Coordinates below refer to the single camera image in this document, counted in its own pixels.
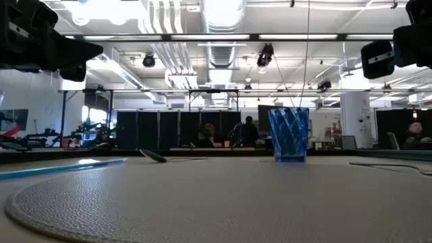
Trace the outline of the grey office chair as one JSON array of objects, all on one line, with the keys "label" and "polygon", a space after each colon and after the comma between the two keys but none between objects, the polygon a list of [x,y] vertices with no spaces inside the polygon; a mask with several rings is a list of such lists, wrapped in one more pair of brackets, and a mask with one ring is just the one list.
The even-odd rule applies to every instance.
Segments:
[{"label": "grey office chair", "polygon": [[394,150],[397,150],[397,151],[400,150],[400,145],[398,144],[396,135],[393,132],[388,132],[387,135],[389,137],[389,141],[390,141],[391,147]]}]

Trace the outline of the blue translucent plastic cup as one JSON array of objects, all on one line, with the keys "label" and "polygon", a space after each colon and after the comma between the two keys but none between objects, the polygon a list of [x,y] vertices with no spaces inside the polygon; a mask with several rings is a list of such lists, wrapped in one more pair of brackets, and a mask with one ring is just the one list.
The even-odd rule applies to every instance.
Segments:
[{"label": "blue translucent plastic cup", "polygon": [[278,163],[304,163],[308,150],[309,109],[283,107],[268,111],[273,155]]}]

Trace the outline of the blue drinking straw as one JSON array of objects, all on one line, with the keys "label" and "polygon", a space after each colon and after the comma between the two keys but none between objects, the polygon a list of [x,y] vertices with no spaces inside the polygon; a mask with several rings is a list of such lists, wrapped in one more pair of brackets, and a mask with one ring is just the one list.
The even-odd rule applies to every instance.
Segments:
[{"label": "blue drinking straw", "polygon": [[27,178],[32,176],[41,176],[50,173],[59,173],[63,171],[76,170],[76,169],[89,169],[94,167],[104,167],[109,165],[116,165],[120,163],[126,162],[127,159],[111,159],[106,161],[97,161],[92,163],[83,163],[83,164],[75,164],[75,165],[64,165],[59,167],[44,167],[38,169],[27,169],[27,170],[19,170],[19,171],[11,171],[11,172],[1,172],[0,173],[0,181],[1,180],[10,180],[16,178]]}]

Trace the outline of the dark monitor screen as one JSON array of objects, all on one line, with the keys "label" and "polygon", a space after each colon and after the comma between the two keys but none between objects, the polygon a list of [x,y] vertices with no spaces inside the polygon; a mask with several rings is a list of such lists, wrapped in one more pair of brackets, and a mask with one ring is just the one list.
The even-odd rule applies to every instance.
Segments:
[{"label": "dark monitor screen", "polygon": [[269,121],[269,112],[273,109],[279,109],[280,106],[273,105],[258,105],[258,117],[259,117],[259,132],[270,133],[270,121]]}]

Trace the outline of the silver ventilation duct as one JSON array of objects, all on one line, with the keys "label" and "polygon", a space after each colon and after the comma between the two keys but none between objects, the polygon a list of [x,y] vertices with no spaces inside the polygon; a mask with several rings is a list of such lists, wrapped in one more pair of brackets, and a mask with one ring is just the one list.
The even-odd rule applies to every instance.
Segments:
[{"label": "silver ventilation duct", "polygon": [[[246,15],[247,0],[200,0],[200,16],[206,33],[240,32]],[[230,68],[235,47],[208,47],[209,63],[217,69]]]}]

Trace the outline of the white round column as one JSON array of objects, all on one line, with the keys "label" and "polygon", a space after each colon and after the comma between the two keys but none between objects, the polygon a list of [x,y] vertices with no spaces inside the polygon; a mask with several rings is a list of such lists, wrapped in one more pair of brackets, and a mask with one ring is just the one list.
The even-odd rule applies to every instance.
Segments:
[{"label": "white round column", "polygon": [[342,135],[353,136],[356,147],[373,147],[371,106],[369,93],[345,92],[341,94]]}]

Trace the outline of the round grey placemat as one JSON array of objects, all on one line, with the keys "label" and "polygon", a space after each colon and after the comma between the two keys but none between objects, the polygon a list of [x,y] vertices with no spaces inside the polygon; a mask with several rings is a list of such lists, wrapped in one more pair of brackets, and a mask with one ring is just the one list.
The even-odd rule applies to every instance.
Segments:
[{"label": "round grey placemat", "polygon": [[429,163],[366,157],[213,157],[125,163],[0,181],[0,243],[54,243],[4,213],[31,213],[104,240],[183,243],[432,243]]}]

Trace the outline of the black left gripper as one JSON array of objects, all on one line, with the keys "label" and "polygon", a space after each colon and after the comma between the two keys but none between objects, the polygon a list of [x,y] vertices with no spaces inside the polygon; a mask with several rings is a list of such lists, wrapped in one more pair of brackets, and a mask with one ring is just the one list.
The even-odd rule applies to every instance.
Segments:
[{"label": "black left gripper", "polygon": [[0,70],[56,72],[82,82],[103,47],[61,35],[58,15],[40,0],[0,0]]}]

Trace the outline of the iridescent spoon with teal handle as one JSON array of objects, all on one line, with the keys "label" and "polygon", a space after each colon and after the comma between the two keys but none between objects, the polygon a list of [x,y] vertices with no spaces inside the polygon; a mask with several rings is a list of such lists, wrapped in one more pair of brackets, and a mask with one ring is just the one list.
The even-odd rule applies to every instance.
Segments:
[{"label": "iridescent spoon with teal handle", "polygon": [[149,150],[140,149],[139,152],[149,159],[152,159],[156,163],[168,163],[173,161],[201,161],[207,159],[206,157],[172,157],[172,158],[165,158],[157,153],[154,153]]}]

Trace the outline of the black overhead beam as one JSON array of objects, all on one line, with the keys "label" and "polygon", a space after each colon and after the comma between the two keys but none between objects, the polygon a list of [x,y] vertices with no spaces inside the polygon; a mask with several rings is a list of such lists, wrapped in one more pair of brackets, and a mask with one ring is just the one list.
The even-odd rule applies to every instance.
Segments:
[{"label": "black overhead beam", "polygon": [[156,42],[345,42],[390,41],[393,34],[67,34],[67,38],[90,42],[156,43]]}]

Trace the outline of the black partition screen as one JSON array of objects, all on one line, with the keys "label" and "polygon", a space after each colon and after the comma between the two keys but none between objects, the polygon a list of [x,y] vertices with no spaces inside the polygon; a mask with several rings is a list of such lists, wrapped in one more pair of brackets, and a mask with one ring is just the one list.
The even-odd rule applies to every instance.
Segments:
[{"label": "black partition screen", "polygon": [[222,145],[241,121],[237,111],[118,111],[117,146],[121,150],[203,148],[206,125]]}]

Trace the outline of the neighbouring black robot station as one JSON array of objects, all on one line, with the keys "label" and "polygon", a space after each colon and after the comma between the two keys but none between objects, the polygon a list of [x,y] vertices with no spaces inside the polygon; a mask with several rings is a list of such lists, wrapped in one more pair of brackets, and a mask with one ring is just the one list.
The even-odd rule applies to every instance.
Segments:
[{"label": "neighbouring black robot station", "polygon": [[41,134],[27,134],[24,137],[16,137],[21,131],[19,126],[0,134],[0,149],[28,152],[33,148],[53,147],[60,141],[61,134],[54,129],[46,128]]}]

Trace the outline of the person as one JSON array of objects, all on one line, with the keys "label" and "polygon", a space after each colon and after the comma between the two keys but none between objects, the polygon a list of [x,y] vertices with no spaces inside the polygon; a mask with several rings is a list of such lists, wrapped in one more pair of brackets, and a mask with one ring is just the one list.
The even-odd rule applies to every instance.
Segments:
[{"label": "person", "polygon": [[242,146],[255,147],[256,141],[259,139],[257,127],[253,124],[253,118],[247,116],[245,123],[242,124],[241,129],[241,142]]},{"label": "person", "polygon": [[432,138],[423,135],[423,126],[416,121],[409,125],[402,147],[404,150],[432,151]]},{"label": "person", "polygon": [[198,141],[199,148],[215,148],[215,129],[212,124],[205,124],[202,129],[202,138]]}]

